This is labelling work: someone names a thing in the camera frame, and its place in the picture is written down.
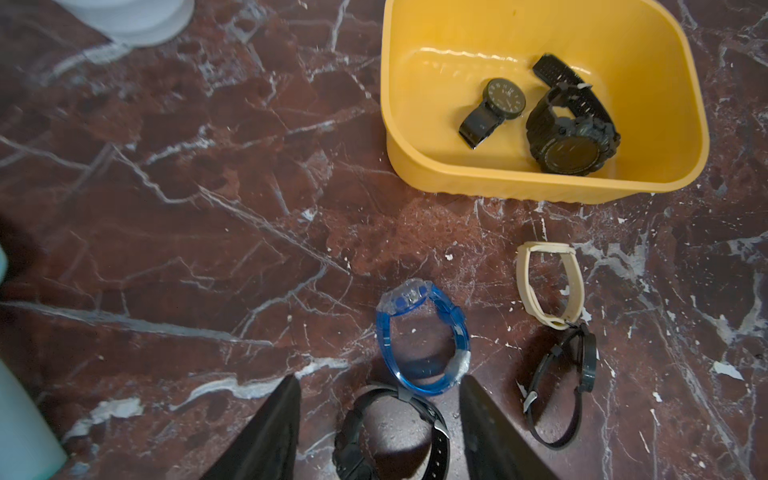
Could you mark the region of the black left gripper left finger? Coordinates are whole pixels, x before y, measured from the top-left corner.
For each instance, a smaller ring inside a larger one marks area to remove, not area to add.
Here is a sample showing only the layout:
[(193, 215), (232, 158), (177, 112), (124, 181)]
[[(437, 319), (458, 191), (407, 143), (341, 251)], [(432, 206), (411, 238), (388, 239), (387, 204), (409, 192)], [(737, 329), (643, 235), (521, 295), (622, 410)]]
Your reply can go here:
[(287, 375), (202, 479), (293, 479), (301, 391)]

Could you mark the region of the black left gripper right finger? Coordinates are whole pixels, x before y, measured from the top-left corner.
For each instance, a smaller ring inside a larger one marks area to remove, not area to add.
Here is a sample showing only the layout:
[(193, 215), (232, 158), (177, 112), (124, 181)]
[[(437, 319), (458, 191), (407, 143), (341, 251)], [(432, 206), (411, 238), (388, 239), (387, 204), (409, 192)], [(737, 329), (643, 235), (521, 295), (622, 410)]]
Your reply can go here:
[(459, 411), (470, 479), (557, 479), (471, 375), (460, 382)]

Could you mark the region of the translucent blue watch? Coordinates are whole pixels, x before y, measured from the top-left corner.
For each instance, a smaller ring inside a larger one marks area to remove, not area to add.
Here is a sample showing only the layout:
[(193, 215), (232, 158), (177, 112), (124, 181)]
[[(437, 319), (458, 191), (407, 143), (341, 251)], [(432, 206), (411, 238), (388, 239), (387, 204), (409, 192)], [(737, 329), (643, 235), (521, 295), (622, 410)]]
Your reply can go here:
[(384, 363), (408, 390), (428, 397), (442, 395), (468, 372), (466, 317), (433, 282), (404, 281), (381, 296), (375, 316)]

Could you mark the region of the cream strap watch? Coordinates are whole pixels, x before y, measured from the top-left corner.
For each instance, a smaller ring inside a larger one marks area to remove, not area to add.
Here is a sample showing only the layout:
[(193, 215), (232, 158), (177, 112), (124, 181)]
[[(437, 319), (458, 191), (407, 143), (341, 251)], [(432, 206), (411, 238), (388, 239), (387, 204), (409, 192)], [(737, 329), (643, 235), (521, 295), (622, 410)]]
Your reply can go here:
[[(545, 268), (534, 275), (533, 257), (558, 257), (564, 275), (554, 277), (553, 268)], [(565, 331), (576, 327), (586, 300), (585, 282), (577, 253), (567, 243), (528, 241), (517, 248), (516, 283), (526, 313), (542, 325), (553, 330)], [(540, 302), (541, 293), (547, 298), (545, 304), (554, 304), (554, 295), (559, 291), (566, 300), (560, 313), (549, 313)]]

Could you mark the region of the chunky black sport watch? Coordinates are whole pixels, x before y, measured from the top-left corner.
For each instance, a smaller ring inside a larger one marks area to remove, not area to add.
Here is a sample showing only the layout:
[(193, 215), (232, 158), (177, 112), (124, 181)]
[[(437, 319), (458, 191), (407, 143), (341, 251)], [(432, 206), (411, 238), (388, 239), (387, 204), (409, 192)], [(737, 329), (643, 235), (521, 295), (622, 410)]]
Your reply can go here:
[(552, 54), (543, 55), (533, 73), (549, 87), (526, 121), (540, 169), (569, 176), (600, 170), (616, 155), (621, 135), (592, 86)]

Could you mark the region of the black round dial watch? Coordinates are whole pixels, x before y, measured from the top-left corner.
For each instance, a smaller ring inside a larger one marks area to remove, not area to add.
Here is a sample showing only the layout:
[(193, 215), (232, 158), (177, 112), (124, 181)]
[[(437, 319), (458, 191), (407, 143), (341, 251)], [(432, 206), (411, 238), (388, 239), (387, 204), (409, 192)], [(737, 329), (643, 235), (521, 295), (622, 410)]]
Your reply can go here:
[(526, 97), (514, 82), (501, 77), (490, 79), (481, 103), (461, 123), (459, 135), (475, 149), (505, 121), (521, 116), (525, 107)]

